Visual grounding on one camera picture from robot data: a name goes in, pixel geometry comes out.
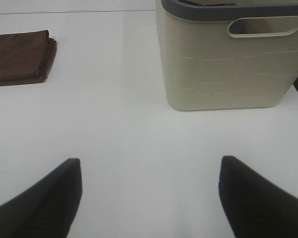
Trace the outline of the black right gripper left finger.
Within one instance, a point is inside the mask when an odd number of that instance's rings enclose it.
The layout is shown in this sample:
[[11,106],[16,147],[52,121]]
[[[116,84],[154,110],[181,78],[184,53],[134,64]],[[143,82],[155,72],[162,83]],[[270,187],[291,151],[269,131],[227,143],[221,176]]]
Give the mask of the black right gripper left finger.
[[0,206],[0,238],[65,238],[82,196],[78,158],[65,160]]

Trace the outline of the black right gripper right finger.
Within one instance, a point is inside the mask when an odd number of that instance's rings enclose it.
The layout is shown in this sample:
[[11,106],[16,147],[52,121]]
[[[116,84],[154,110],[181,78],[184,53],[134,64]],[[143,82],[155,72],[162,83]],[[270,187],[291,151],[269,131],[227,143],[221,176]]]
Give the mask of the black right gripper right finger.
[[224,156],[220,201],[237,238],[298,238],[298,198],[234,156]]

